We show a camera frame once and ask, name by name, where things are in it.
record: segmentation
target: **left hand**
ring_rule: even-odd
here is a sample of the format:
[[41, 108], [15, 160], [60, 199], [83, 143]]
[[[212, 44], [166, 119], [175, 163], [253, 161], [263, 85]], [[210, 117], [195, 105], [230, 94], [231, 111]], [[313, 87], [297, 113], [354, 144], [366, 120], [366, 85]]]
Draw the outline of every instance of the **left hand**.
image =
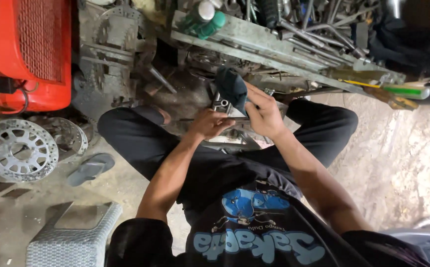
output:
[[235, 120], [227, 119], [227, 117], [227, 113], [207, 108], [197, 115], [185, 137], [196, 142], [212, 139], [235, 124]]

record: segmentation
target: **person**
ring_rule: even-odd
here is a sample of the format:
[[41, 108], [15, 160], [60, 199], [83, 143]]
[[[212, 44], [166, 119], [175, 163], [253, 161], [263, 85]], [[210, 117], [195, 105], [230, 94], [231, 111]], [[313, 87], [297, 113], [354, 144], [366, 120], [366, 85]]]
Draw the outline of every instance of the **person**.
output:
[[[373, 232], [326, 169], [356, 129], [354, 112], [293, 100], [286, 116], [301, 125], [293, 134], [274, 98], [247, 87], [251, 127], [275, 144], [258, 151], [200, 146], [234, 124], [211, 109], [181, 139], [160, 126], [168, 114], [149, 106], [100, 118], [99, 133], [150, 181], [136, 217], [115, 229], [107, 266], [429, 266], [413, 246]], [[191, 226], [178, 256], [167, 225], [174, 202]]]

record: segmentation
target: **foot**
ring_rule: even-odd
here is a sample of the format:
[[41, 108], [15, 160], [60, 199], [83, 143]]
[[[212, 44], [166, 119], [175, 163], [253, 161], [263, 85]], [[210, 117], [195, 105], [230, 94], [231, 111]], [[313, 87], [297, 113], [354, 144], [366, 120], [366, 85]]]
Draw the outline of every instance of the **foot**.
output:
[[164, 117], [164, 123], [162, 125], [169, 124], [172, 120], [169, 113], [167, 113], [165, 110], [158, 106], [152, 106], [154, 109], [156, 109], [163, 117]]

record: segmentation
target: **black rag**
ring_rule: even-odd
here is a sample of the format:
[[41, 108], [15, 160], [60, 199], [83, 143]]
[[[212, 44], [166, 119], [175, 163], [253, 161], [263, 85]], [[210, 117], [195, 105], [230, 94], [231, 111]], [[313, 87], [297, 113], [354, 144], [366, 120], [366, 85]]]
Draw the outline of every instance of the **black rag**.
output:
[[228, 67], [219, 67], [215, 77], [215, 85], [220, 96], [248, 117], [244, 104], [248, 96], [248, 88], [243, 78], [236, 70]]

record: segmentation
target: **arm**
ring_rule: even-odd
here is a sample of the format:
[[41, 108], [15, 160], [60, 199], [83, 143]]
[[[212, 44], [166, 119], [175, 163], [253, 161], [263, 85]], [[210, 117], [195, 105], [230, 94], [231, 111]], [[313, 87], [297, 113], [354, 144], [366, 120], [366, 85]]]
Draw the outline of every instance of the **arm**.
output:
[[187, 134], [162, 162], [147, 186], [137, 210], [136, 218], [161, 220], [167, 223], [167, 213], [182, 189], [188, 165], [195, 149], [204, 139], [218, 136], [232, 126], [234, 120], [225, 120], [228, 115], [206, 109], [195, 119]]
[[253, 130], [274, 142], [313, 209], [338, 234], [372, 230], [347, 191], [284, 125], [276, 100], [248, 83], [247, 87], [252, 103], [245, 108]]

